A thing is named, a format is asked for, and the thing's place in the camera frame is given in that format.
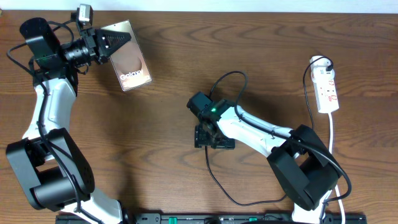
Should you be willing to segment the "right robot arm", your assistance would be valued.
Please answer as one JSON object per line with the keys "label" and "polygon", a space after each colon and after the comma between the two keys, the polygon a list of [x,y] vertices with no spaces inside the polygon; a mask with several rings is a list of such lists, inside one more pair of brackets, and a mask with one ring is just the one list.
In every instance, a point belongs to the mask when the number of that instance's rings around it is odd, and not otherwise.
{"label": "right robot arm", "polygon": [[198,92],[187,108],[198,118],[195,147],[234,149],[240,141],[264,156],[285,195],[294,202],[292,219],[323,223],[330,192],[345,171],[312,128],[284,128],[263,121],[229,100]]}

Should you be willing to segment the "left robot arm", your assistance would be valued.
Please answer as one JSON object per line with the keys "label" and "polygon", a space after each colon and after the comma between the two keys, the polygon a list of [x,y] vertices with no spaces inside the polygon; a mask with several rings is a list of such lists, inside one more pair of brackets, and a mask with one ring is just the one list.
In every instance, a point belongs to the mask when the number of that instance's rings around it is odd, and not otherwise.
{"label": "left robot arm", "polygon": [[120,201],[96,188],[93,171],[69,133],[78,76],[92,63],[106,63],[131,35],[85,28],[80,19],[75,24],[80,36],[66,44],[55,31],[67,28],[67,22],[35,17],[21,25],[33,54],[25,70],[37,101],[27,131],[7,146],[6,157],[34,209],[72,213],[89,223],[132,223]]}

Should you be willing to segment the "Galaxy S25 Ultra smartphone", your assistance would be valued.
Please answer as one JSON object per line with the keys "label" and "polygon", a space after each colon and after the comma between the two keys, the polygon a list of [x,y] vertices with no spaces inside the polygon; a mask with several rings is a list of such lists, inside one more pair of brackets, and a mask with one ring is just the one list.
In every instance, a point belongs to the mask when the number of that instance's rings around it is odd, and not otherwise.
{"label": "Galaxy S25 Ultra smartphone", "polygon": [[130,21],[118,22],[104,26],[102,29],[127,32],[131,35],[131,40],[110,57],[122,90],[129,91],[151,83],[152,76],[147,68],[145,58]]}

